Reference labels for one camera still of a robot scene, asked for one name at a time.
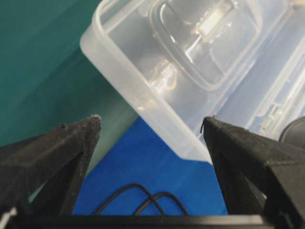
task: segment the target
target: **table surface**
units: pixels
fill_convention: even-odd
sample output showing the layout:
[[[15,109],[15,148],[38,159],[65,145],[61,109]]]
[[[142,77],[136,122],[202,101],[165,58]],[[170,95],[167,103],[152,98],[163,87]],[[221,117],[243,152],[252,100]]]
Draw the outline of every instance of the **table surface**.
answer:
[[[79,48],[99,2],[1,1],[0,146],[99,114],[90,171],[136,120]]]
[[[92,214],[113,192],[130,183],[145,186],[153,195],[174,194],[191,215],[226,214],[214,168],[206,162],[180,159],[141,118],[86,177],[73,213]],[[131,215],[146,198],[132,188],[102,214]],[[182,214],[168,197],[158,202],[168,215]],[[150,205],[142,214],[159,212]]]

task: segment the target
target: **black wire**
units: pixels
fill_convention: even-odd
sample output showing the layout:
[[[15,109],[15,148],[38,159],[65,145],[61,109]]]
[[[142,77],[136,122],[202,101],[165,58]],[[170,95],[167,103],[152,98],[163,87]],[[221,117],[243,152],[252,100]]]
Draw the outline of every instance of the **black wire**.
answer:
[[[146,195],[149,196],[149,200],[151,202],[154,203],[154,205],[158,208],[158,210],[161,212],[161,214],[163,216],[165,216],[165,212],[163,211],[163,209],[160,207],[160,205],[158,204],[158,202],[155,200],[155,198],[150,194],[150,192],[143,187],[142,185],[139,184],[130,184],[130,185],[126,185],[122,188],[120,188],[119,190],[117,190],[115,193],[112,194],[112,196],[110,196],[103,204],[100,205],[100,207],[94,212],[94,215],[99,215],[104,209],[105,207],[107,207],[115,198],[118,197],[118,195],[120,195],[122,192],[130,189],[130,188],[139,188],[142,191],[144,191],[146,193]]]
[[[185,207],[182,205],[182,203],[178,200],[177,197],[175,197],[172,193],[169,192],[159,192],[156,195],[153,196],[154,200],[157,200],[160,197],[170,197],[172,198],[177,205],[181,208],[181,210],[183,211],[183,213],[188,216],[189,213],[187,212],[187,210],[185,209]],[[147,208],[152,202],[151,198],[146,199],[139,207],[138,209],[134,212],[135,216],[138,216],[141,214],[142,211],[144,211],[145,208]]]

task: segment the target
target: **teal background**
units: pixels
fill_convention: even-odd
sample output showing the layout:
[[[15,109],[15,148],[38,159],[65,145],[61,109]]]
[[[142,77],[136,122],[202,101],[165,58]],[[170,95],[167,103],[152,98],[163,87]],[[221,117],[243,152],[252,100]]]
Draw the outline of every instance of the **teal background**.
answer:
[[[100,0],[2,0],[0,146],[93,114],[102,135],[91,171],[137,118],[82,54]]]

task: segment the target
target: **blue cloth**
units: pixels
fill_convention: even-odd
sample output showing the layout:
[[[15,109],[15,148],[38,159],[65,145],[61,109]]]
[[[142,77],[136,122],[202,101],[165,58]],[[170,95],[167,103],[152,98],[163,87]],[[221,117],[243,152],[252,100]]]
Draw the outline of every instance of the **blue cloth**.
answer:
[[[93,213],[113,192],[130,183],[145,186],[153,195],[171,192],[191,215],[226,214],[213,167],[180,159],[141,118],[86,177],[73,213]],[[145,199],[141,190],[129,189],[102,215],[131,215]],[[168,215],[183,214],[168,197],[159,198],[158,202]],[[142,212],[159,214],[153,204]]]

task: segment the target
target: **plastic container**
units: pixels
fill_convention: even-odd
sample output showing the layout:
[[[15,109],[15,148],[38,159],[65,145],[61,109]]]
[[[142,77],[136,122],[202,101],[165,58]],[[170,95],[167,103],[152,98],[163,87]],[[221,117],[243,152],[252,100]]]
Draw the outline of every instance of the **plastic container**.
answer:
[[[81,49],[180,157],[218,119],[277,139],[305,114],[305,9],[288,0],[103,0]]]

